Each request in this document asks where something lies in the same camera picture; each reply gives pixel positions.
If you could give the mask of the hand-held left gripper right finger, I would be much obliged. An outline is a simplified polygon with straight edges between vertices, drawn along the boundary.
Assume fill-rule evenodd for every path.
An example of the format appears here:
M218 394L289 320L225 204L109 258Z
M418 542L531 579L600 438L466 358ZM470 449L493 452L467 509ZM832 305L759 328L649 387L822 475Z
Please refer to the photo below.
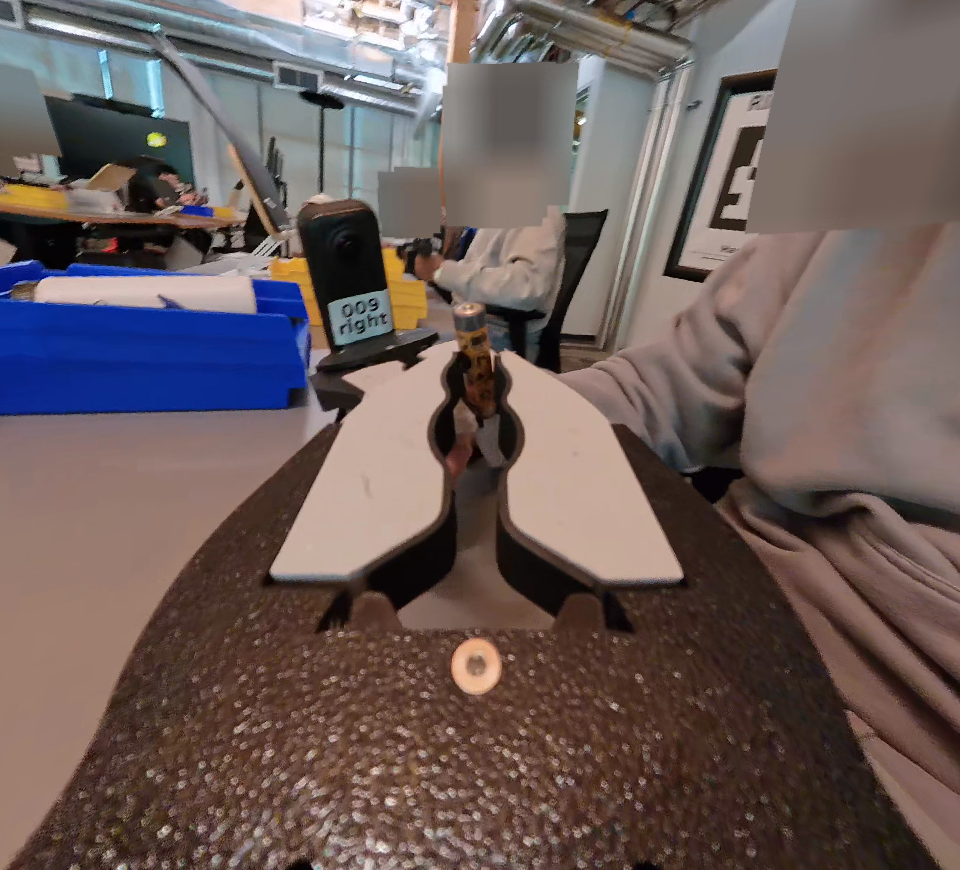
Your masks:
M626 622L617 594L676 588L686 576L613 425L555 374L499 356L496 564L507 584L552 617L586 597Z

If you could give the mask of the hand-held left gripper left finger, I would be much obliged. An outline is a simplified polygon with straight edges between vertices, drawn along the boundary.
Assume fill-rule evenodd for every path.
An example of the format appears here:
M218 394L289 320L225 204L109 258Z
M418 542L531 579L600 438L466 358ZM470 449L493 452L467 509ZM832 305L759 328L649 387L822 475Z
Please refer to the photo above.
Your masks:
M333 442L269 569L279 585L314 585L395 610L452 570L457 525L447 456L456 348L431 348L364 391Z

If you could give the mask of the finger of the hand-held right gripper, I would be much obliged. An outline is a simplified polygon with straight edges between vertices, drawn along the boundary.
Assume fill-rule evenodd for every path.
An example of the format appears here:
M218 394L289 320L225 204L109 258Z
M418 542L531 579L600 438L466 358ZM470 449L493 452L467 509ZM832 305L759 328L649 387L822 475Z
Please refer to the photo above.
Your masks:
M348 372L343 377L344 383L350 387L346 391L347 398L350 401L360 401L370 392L403 375L407 369L408 366L404 362L390 360Z

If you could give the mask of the battery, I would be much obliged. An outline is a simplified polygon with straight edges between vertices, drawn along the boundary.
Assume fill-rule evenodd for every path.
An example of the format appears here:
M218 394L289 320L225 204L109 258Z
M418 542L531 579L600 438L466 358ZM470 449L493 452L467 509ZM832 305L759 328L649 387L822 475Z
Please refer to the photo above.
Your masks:
M456 303L453 321L465 403L479 420L492 419L498 413L498 401L486 308L475 301Z

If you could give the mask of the blue plastic bin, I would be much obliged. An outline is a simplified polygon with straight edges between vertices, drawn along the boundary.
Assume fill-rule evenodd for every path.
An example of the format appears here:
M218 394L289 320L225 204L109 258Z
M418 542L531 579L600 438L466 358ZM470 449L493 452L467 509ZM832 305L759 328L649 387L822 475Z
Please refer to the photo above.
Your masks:
M187 274L38 261L2 267L1 413L65 416L282 410L306 390L308 313L292 282L253 281L253 315L10 300L62 276Z

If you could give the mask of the person's right forearm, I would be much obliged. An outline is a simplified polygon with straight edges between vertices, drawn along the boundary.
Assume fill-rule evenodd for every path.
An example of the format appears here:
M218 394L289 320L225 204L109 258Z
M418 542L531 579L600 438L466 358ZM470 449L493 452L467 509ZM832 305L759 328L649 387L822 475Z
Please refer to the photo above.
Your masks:
M822 240L759 236L709 276L664 336L558 380L670 469L717 465L738 444L750 374Z

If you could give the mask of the grey desk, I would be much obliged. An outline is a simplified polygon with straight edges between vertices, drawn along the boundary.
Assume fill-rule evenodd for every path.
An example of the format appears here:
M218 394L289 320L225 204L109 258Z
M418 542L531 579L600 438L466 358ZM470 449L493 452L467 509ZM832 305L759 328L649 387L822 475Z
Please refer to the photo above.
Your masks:
M389 627L267 571L330 444L318 415L30 418L2 456L2 836L11 868L546 865L544 635L494 561L493 474L458 487L452 574Z

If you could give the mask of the yellow plastic bin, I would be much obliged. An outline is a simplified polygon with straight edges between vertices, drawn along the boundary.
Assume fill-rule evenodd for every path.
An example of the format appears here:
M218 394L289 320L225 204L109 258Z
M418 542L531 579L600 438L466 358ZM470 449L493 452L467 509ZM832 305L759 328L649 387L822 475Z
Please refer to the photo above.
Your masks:
M406 276L404 264L394 248L382 248L390 292L393 323L397 330L413 331L428 316L426 284L416 277ZM269 265L270 278L296 284L308 313L314 343L321 350L329 348L320 307L316 299L306 259L303 257L274 257Z

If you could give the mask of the black floor lamp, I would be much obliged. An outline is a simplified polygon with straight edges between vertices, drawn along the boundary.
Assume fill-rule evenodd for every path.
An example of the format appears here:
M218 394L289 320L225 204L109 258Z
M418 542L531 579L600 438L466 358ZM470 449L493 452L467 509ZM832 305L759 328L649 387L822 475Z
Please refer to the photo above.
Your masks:
M346 108L344 101L335 94L326 92L302 90L299 99L318 111L318 175L317 192L324 194L327 189L327 155L328 155L328 113L341 112Z

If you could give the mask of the black office chair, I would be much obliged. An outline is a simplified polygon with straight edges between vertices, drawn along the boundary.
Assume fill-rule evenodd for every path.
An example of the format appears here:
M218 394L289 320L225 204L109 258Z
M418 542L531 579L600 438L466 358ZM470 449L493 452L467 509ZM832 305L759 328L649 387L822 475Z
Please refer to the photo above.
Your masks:
M565 216L564 268L558 296L549 317L546 317L544 312L513 309L504 309L496 313L507 324L512 350L525 360L529 359L527 338L530 335L530 324L546 321L546 325L538 333L534 358L534 365L540 369L554 374L561 372L563 326L601 238L608 214L607 210L603 210Z

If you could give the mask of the black monitor screen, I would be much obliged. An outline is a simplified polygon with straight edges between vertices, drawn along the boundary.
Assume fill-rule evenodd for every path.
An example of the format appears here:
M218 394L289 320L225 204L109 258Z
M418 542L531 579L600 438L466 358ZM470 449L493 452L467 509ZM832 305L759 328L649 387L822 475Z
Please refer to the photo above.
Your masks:
M90 106L75 99L44 98L61 154L63 177L92 178L102 167L149 156L193 183L191 133L183 121Z

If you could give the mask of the framed black and white poster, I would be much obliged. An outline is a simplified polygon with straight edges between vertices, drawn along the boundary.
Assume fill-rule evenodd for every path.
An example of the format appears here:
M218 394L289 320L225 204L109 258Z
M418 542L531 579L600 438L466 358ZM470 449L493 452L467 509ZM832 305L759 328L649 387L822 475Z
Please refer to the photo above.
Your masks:
M747 232L770 116L775 69L719 84L664 276L704 282L752 237Z

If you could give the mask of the round metal duct pipe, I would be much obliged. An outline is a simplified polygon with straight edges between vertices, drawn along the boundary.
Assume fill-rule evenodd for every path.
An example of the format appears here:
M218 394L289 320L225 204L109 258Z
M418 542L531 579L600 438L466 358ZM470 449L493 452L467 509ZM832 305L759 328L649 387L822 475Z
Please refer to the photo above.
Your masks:
M521 46L551 45L654 80L693 57L685 38L561 0L491 0L471 48L474 63L512 62Z

